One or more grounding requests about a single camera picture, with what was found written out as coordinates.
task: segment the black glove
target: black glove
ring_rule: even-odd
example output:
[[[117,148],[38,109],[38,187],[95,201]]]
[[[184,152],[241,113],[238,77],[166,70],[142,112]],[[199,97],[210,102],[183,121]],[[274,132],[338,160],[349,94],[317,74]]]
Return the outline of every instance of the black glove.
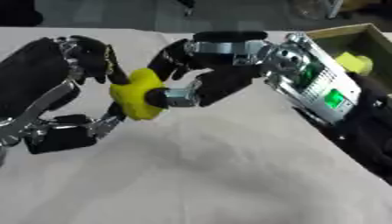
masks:
[[[375,81],[354,73],[349,75],[362,88],[359,105],[334,126],[312,124],[358,163],[392,185],[392,101]]]

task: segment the white table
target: white table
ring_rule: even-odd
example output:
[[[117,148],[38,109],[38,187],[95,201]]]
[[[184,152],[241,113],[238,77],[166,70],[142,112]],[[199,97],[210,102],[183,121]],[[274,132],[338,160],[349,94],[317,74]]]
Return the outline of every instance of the white table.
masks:
[[[185,34],[134,30],[0,29],[0,55],[38,37],[82,34],[143,67]],[[279,41],[284,32],[272,32]],[[89,82],[56,112],[99,116],[108,85]],[[392,188],[356,164],[256,82],[210,108],[175,108],[128,121],[94,147],[29,155],[0,169],[4,224],[390,223]]]

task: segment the cardboard box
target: cardboard box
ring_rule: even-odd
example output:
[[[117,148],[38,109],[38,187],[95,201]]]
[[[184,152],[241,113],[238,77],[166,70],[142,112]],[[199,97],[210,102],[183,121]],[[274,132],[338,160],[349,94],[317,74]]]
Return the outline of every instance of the cardboard box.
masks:
[[[350,52],[372,59],[374,68],[369,77],[392,93],[392,43],[373,24],[309,31],[307,34],[334,58]]]

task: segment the yellow block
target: yellow block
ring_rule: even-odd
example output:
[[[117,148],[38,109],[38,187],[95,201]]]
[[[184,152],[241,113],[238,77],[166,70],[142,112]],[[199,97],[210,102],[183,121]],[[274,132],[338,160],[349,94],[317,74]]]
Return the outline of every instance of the yellow block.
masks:
[[[373,61],[365,56],[355,57],[349,52],[344,52],[336,61],[347,71],[360,75],[369,75],[373,70]]]
[[[164,83],[149,68],[138,69],[129,76],[130,84],[110,86],[110,95],[122,106],[122,111],[134,120],[151,120],[163,109],[149,105],[144,96],[154,88],[163,88]]]

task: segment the silver metal joint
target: silver metal joint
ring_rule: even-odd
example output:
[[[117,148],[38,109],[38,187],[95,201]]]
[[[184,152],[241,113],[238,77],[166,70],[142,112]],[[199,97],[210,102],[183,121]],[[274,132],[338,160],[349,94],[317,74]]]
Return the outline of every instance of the silver metal joint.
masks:
[[[191,82],[185,88],[171,88],[164,92],[169,107],[191,108],[199,104],[199,97],[196,90],[201,86],[200,80]]]

